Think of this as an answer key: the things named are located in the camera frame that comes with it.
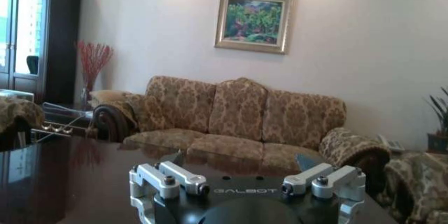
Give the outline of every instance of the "painting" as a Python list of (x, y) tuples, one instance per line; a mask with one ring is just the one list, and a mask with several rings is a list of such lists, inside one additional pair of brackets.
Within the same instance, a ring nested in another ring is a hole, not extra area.
[(292, 0), (220, 0), (216, 47), (285, 54)]

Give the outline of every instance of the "throw pillow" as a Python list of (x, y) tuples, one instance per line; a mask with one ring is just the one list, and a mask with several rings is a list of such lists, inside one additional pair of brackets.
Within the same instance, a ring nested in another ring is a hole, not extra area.
[(171, 120), (164, 116), (160, 102), (151, 95), (127, 95), (127, 103), (132, 107), (140, 132), (165, 130), (175, 127)]
[(93, 108), (96, 108), (104, 102), (124, 101), (129, 92), (119, 90), (99, 90), (92, 91), (92, 100), (89, 101)]

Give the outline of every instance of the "beige wall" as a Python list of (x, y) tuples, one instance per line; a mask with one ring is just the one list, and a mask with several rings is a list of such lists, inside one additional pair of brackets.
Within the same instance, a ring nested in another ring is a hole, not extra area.
[(217, 8), (219, 0), (83, 0), (80, 38), (116, 49), (96, 88), (143, 93), (156, 74), (245, 76), (340, 97), (348, 127), (425, 148), (437, 124), (423, 97), (448, 84), (448, 0), (297, 0), (285, 56), (213, 48)]

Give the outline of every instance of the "sofa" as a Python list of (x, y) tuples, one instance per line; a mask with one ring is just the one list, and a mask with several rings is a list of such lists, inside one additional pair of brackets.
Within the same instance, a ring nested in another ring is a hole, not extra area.
[(160, 154), (183, 150), (192, 162), (235, 173), (296, 174), (303, 153), (360, 167), (369, 190), (380, 186), (375, 176), (389, 150), (343, 127), (347, 107), (337, 98), (269, 89), (247, 78), (211, 84), (165, 76), (149, 80), (144, 95), (124, 96), (93, 111), (111, 141)]
[(399, 223), (448, 223), (448, 155), (393, 155), (384, 179), (375, 199)]
[(0, 97), (0, 115), (0, 152), (3, 152), (31, 143), (31, 129), (41, 127), (44, 111), (28, 100)]

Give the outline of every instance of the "vase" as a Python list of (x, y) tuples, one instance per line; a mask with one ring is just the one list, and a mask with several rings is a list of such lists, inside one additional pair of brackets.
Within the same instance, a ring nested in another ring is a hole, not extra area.
[(93, 90), (93, 82), (84, 83), (81, 90), (81, 108), (87, 110), (89, 108), (89, 101), (92, 100), (91, 92)]

